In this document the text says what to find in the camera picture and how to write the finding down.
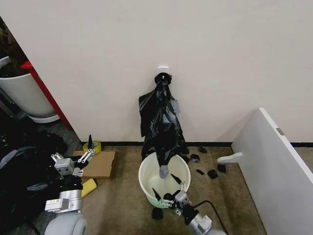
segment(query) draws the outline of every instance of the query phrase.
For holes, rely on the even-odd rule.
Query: yellow tape roll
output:
[[[93,149],[95,151],[95,154],[99,153],[101,151],[101,142],[100,141],[93,141],[92,144],[93,144]],[[84,144],[83,150],[85,152],[88,151],[88,143]]]

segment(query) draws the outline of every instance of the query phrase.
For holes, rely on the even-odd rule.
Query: potted plant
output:
[[[27,57],[0,18],[0,88],[34,121],[59,119],[30,73],[21,69]]]

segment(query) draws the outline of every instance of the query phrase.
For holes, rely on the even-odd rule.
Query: white bucket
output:
[[[157,154],[152,153],[146,157],[139,168],[138,178],[141,189],[147,196],[148,201],[155,207],[168,208],[168,206],[162,205],[155,197],[152,190],[154,188],[156,192],[163,198],[166,193],[173,194],[177,190],[180,190],[180,185],[174,180],[171,174],[185,181],[184,191],[187,191],[190,185],[190,171],[186,162],[178,155],[171,158],[168,163],[169,174],[165,179],[161,179],[159,176],[159,165],[157,162]]]

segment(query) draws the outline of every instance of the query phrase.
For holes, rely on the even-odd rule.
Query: white planter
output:
[[[10,62],[11,60],[8,56],[0,59],[0,68]],[[0,77],[0,88],[34,122],[45,123],[59,119],[30,73],[17,77]]]

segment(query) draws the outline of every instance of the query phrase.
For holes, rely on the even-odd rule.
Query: cardboard sheet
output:
[[[73,156],[83,155],[83,151],[74,151]],[[84,170],[83,179],[110,179],[115,164],[115,151],[101,151],[93,156]]]

